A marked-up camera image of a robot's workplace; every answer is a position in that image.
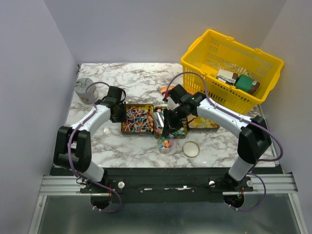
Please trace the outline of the tin of star candies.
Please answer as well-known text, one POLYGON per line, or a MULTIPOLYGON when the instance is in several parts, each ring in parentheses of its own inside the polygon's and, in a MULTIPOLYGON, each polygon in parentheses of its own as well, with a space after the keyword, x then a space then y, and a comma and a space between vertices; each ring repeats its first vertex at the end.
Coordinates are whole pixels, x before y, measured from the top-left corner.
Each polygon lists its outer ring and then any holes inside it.
MULTIPOLYGON (((166 109, 166 106, 156 106, 156 107, 154 107, 154 112, 158 112, 158 113, 161 113, 161 115, 163 115, 163 110, 165 110, 165 109, 166 109)), ((184 139, 184 138, 186 138, 186 135, 188 133, 187 119, 184 118, 182 120, 182 122, 183 122, 183 126, 179 130, 177 130, 176 132, 172 133, 173 139, 184 139)), ((162 134, 162 129, 160 129, 157 122, 154 120, 154 137, 160 138, 161 134, 162 134)))

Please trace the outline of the tin of popsicle gummies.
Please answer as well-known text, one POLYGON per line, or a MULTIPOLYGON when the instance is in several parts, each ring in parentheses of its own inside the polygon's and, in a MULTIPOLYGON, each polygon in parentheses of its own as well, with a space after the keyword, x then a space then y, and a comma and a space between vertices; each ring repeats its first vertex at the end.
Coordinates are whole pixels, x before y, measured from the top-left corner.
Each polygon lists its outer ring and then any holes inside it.
POLYGON ((190 132, 212 133, 217 132, 220 126, 215 122, 194 115, 187 116, 187 125, 190 132))

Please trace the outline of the round jar lid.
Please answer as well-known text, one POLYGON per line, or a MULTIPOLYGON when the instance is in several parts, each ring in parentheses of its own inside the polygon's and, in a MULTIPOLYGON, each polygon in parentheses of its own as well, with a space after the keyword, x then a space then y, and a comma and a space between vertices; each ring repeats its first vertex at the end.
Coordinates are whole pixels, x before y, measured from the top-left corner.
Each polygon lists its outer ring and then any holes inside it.
POLYGON ((182 149, 184 154, 188 157, 196 157, 200 152, 199 145, 194 141, 187 141, 182 149))

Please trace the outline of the tin of lollipops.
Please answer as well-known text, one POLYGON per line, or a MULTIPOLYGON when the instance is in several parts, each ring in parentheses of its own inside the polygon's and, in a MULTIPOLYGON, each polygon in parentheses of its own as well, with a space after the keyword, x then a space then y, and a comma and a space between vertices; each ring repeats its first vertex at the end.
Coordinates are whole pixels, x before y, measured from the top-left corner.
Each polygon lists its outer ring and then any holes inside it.
POLYGON ((154 121, 152 104, 126 104, 126 121, 121 123, 121 133, 128 136, 152 136, 154 121))

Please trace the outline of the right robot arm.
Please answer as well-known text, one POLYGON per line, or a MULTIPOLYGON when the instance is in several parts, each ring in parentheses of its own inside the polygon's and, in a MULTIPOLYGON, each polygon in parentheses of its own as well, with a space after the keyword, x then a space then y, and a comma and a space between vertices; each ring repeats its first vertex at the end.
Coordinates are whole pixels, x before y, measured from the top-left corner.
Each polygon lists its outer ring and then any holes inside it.
POLYGON ((188 93, 181 85, 175 86, 165 95, 178 106, 164 111, 162 135, 171 134, 182 127, 182 120, 189 115, 209 119, 238 138, 238 158, 224 179, 225 187, 235 191, 242 185, 242 179, 271 146, 265 120, 256 116, 250 118, 219 106, 203 93, 188 93))

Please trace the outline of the metal candy scoop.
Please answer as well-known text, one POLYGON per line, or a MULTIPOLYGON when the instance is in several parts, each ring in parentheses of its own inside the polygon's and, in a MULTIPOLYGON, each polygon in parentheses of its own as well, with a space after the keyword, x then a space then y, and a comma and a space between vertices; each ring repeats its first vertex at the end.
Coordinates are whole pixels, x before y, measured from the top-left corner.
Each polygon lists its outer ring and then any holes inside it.
POLYGON ((164 128, 164 115, 162 112, 153 112, 152 118, 156 129, 163 130, 164 128))

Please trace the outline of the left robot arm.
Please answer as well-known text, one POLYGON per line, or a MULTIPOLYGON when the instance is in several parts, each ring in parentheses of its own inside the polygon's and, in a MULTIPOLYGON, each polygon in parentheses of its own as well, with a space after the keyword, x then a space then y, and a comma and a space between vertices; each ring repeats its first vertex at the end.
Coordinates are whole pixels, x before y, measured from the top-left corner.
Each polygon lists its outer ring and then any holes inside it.
POLYGON ((107 95, 95 102, 92 110, 79 122, 58 129, 53 163, 71 170, 74 175, 92 180, 92 188, 104 192, 108 180, 105 170, 92 161, 91 136, 106 122, 122 123, 126 120, 126 92, 110 86, 107 95))

